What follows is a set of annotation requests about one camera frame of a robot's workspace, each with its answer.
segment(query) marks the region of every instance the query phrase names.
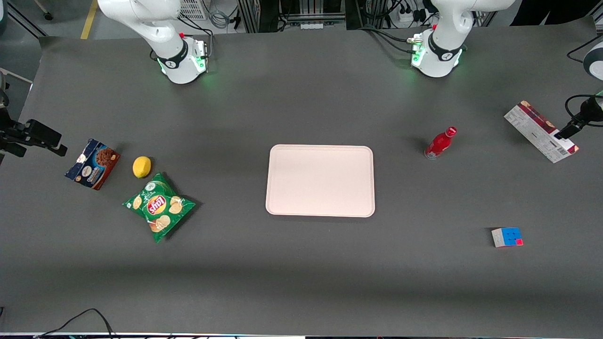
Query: yellow floor line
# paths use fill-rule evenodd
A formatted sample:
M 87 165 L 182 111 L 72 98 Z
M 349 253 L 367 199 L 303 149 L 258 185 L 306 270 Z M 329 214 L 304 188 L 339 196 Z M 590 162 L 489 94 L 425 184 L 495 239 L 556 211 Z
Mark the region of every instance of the yellow floor line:
M 84 24 L 84 29 L 81 31 L 80 39 L 88 39 L 88 34 L 90 34 L 90 29 L 92 28 L 92 22 L 94 21 L 94 15 L 96 14 L 97 7 L 98 3 L 96 0 L 92 0 L 90 10 L 88 11 L 88 16 L 86 17 L 86 23 Z

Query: lemon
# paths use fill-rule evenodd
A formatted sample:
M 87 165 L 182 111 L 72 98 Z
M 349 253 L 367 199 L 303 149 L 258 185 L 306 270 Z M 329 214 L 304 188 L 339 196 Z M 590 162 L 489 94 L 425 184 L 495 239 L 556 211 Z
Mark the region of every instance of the lemon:
M 137 157 L 132 165 L 132 172 L 137 178 L 146 177 L 151 171 L 151 159 L 147 157 Z

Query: rubik's cube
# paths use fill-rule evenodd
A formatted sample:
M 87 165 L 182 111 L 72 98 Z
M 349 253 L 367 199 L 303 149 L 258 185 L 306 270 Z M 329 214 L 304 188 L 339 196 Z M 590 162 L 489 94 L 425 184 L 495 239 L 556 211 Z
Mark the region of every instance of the rubik's cube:
M 522 246 L 522 234 L 519 232 L 517 227 L 503 227 L 501 229 L 495 229 L 492 231 L 492 238 L 494 238 L 494 246 L 496 247 L 509 247 L 509 246 Z

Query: cookie image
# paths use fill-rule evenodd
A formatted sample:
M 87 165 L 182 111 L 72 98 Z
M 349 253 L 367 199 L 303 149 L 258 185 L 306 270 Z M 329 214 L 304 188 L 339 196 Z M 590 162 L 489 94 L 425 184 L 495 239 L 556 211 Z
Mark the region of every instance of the cookie image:
M 142 205 L 142 198 L 139 195 L 134 199 L 132 206 L 134 207 L 134 209 L 138 209 L 141 205 Z
M 113 150 L 110 148 L 103 148 L 102 150 L 96 152 L 96 158 L 94 159 L 98 165 L 108 166 L 112 163 L 112 157 L 114 156 Z
M 182 205 L 180 203 L 173 204 L 168 210 L 168 212 L 170 212 L 172 214 L 178 214 L 181 211 L 182 211 Z

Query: bottle cap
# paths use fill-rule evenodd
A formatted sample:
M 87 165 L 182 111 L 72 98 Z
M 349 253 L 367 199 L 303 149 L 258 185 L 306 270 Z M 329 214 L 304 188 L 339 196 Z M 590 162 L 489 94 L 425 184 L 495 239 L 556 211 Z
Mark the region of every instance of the bottle cap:
M 449 137 L 453 137 L 456 134 L 456 127 L 448 127 L 448 129 L 446 130 L 446 135 Z

